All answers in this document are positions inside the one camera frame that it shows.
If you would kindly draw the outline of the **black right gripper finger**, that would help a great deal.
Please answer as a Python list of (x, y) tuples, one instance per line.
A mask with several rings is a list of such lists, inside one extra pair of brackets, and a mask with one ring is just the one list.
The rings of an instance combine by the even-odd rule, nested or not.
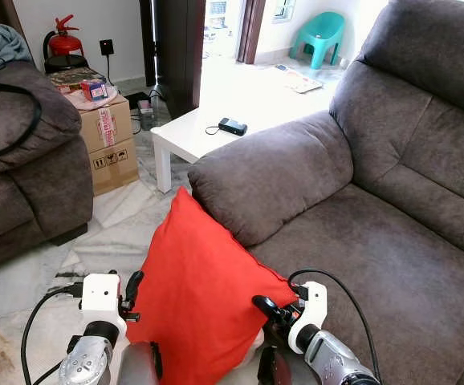
[(255, 294), (253, 305), (265, 315), (269, 322), (284, 322), (286, 320), (286, 311), (280, 308), (272, 298), (264, 296), (264, 294)]

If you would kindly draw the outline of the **red pillow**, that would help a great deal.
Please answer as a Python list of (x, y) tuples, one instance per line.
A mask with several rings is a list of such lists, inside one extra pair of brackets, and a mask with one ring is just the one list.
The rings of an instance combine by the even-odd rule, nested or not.
[(157, 228), (129, 324), (132, 343), (155, 342), (161, 385), (216, 385), (239, 366), (267, 322), (251, 299), (297, 300), (287, 280), (254, 259), (181, 188)]

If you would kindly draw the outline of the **dark grey two-seat sofa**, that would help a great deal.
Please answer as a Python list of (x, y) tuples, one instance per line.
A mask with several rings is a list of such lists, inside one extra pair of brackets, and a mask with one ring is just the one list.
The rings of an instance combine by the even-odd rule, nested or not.
[(265, 266), (344, 282), (327, 324), (388, 385), (464, 385), (464, 2), (391, 0), (327, 110), (188, 179)]

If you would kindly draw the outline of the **robot right leg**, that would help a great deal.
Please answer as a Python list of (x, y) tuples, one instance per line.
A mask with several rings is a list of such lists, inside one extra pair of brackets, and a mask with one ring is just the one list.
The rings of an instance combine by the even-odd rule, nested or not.
[(287, 349), (266, 346), (261, 349), (257, 373), (258, 385), (293, 385)]

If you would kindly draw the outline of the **robot leg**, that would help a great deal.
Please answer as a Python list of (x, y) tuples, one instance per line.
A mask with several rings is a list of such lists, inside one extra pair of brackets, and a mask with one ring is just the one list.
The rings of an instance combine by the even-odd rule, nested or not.
[(124, 349), (116, 385), (160, 385), (162, 371), (156, 343), (132, 343)]
[(293, 385), (287, 349), (266, 346), (261, 349), (257, 373), (258, 385)]

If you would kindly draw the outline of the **robot left leg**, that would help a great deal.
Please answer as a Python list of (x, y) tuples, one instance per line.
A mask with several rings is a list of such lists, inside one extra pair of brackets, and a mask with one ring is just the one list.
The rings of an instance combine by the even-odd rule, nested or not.
[(162, 371), (156, 343), (132, 343), (124, 349), (116, 385), (160, 385)]

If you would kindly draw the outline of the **brown cardboard box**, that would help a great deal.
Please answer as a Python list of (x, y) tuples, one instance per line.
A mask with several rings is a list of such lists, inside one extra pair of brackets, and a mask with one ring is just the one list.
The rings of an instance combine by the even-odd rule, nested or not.
[(139, 180), (128, 100), (81, 111), (81, 136), (88, 147), (93, 194), (99, 196)]

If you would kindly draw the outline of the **white low table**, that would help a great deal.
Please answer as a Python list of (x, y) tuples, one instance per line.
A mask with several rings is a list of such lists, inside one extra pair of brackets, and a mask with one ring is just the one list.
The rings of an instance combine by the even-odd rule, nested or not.
[(283, 77), (273, 66), (207, 67), (199, 107), (151, 132), (157, 189), (165, 193), (173, 187), (171, 157), (195, 164), (207, 153), (238, 139), (228, 132), (204, 132), (204, 128), (216, 125), (221, 118), (247, 124), (248, 133), (257, 133), (328, 109), (344, 70), (301, 73), (324, 82), (324, 87), (307, 93), (293, 92), (283, 86)]

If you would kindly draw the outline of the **small red blue box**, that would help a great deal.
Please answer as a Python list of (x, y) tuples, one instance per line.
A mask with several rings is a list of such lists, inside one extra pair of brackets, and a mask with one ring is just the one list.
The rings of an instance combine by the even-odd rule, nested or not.
[(80, 82), (80, 88), (83, 98), (90, 102), (99, 102), (106, 100), (110, 96), (107, 81), (102, 79), (88, 79)]

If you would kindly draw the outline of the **brown printed flat box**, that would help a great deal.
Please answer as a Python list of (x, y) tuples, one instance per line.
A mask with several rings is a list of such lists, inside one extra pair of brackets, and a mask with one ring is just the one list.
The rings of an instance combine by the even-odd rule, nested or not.
[(91, 67), (73, 67), (73, 69), (48, 74), (47, 78), (62, 93), (78, 91), (83, 81), (99, 80), (107, 82), (107, 78), (103, 74), (96, 72)]

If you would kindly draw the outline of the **black round stand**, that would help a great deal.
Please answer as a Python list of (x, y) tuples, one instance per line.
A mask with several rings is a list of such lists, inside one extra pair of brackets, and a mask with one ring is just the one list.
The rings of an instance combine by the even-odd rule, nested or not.
[(88, 60), (82, 55), (68, 54), (49, 56), (44, 59), (44, 71), (46, 74), (63, 72), (75, 67), (88, 67)]

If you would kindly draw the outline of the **printed paper sheet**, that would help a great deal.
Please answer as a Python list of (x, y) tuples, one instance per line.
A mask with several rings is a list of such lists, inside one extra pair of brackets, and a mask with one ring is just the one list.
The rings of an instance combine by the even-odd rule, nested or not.
[(312, 79), (312, 77), (299, 73), (297, 70), (284, 66), (282, 63), (273, 66), (273, 69), (279, 70), (281, 77), (283, 77), (283, 80), (281, 80), (283, 86), (291, 89), (293, 92), (307, 93), (324, 87), (324, 82)]

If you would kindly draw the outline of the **dark brown door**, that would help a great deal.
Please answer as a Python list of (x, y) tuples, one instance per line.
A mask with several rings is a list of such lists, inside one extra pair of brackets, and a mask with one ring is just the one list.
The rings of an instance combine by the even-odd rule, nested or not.
[(171, 119), (199, 107), (206, 0), (139, 0), (145, 84)]

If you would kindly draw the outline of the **red fire extinguisher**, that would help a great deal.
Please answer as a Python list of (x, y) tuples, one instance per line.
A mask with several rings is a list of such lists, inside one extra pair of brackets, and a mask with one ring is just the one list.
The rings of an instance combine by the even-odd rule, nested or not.
[(77, 37), (71, 36), (70, 30), (78, 30), (73, 26), (68, 26), (67, 23), (74, 18), (73, 14), (69, 14), (66, 18), (55, 19), (55, 29), (49, 30), (43, 40), (43, 55), (45, 59), (52, 56), (64, 55), (84, 55), (83, 44)]

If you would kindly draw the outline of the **teal plastic chair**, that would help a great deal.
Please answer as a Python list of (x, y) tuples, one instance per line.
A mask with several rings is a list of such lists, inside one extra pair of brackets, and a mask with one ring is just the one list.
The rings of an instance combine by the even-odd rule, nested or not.
[(311, 47), (311, 69), (320, 69), (323, 66), (325, 54), (332, 49), (331, 65), (337, 63), (344, 35), (345, 21), (338, 12), (325, 11), (311, 21), (305, 23), (291, 45), (288, 56), (297, 59), (298, 54), (305, 54), (307, 47)]

